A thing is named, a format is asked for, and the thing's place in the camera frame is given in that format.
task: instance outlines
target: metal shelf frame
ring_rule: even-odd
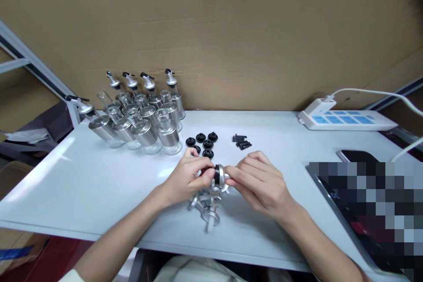
[[[74,128],[81,123],[76,105],[66,101],[65,96],[75,95],[50,68],[45,65],[38,56],[14,34],[3,21],[0,20],[0,47],[4,49],[14,60],[0,64],[0,74],[11,71],[18,67],[25,67],[48,89],[61,100],[65,101]]]

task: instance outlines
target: white table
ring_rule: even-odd
[[[187,111],[180,133],[184,143],[198,133],[219,136],[214,163],[235,165],[250,151],[262,150],[282,171],[292,196],[317,225],[374,281],[372,271],[306,171],[309,162],[340,162],[336,151],[368,151],[388,161],[400,148],[378,132],[311,131],[290,111]],[[253,144],[241,151],[235,133]],[[162,183],[181,158],[147,156],[125,147],[109,149],[88,129],[74,130],[0,202],[0,226],[96,240]],[[417,162],[406,154],[398,162]],[[198,210],[187,203],[167,209],[138,247],[221,260],[308,271],[295,244],[277,224],[254,212],[231,189],[218,208],[221,222],[211,234]]]

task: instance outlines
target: power strip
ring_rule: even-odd
[[[310,130],[385,131],[398,126],[373,110],[331,110],[323,115],[298,114],[298,122]]]

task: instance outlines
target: finger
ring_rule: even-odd
[[[233,178],[238,183],[244,185],[247,189],[260,193],[261,192],[261,186],[263,182],[254,176],[244,172],[243,170],[240,170],[237,167],[233,167],[231,165],[225,167],[226,173],[229,174],[231,178]]]
[[[195,148],[186,148],[184,157],[190,157],[191,155],[198,156],[197,150]]]
[[[213,177],[215,176],[214,169],[208,169],[201,176],[197,177],[189,183],[189,186],[194,191],[199,191],[210,186]]]
[[[250,191],[248,188],[238,183],[234,179],[227,179],[226,184],[234,187],[242,195],[242,197],[245,198],[248,205],[250,205],[253,209],[257,211],[262,211],[263,205],[260,203],[256,195],[252,191]]]
[[[253,161],[256,161],[257,163],[263,164],[257,160],[251,159]],[[252,176],[254,176],[256,179],[261,180],[262,182],[267,182],[269,180],[269,178],[271,178],[272,174],[270,174],[267,171],[262,171],[259,170],[258,168],[255,168],[249,164],[247,164],[246,162],[242,161],[240,162],[237,166],[237,168],[239,168],[241,171],[244,171]]]
[[[267,165],[259,160],[253,159],[250,156],[245,157],[240,163],[238,163],[238,166],[240,165],[249,165],[266,173],[274,173],[275,171],[275,167],[273,165]]]
[[[212,161],[208,157],[193,158],[193,160],[189,162],[188,164],[194,174],[196,174],[199,170],[202,170],[204,168],[215,167],[215,165],[212,163]]]
[[[267,156],[265,156],[264,153],[261,151],[251,152],[248,154],[248,156],[253,159],[259,160],[261,163],[273,166]]]

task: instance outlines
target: cardboard box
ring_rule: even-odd
[[[14,161],[0,170],[0,200],[32,170]],[[51,236],[0,228],[0,275],[32,261],[44,250]]]
[[[106,71],[119,79],[144,71],[165,89],[168,67],[186,109],[302,110],[340,88],[396,90],[421,70],[389,72],[423,45],[419,0],[0,0],[0,7],[0,19],[97,108],[97,92],[113,93]],[[374,96],[348,92],[337,96],[343,101],[360,108]]]
[[[13,60],[0,48],[0,63]],[[41,81],[20,67],[0,74],[0,130],[13,133],[60,102]]]

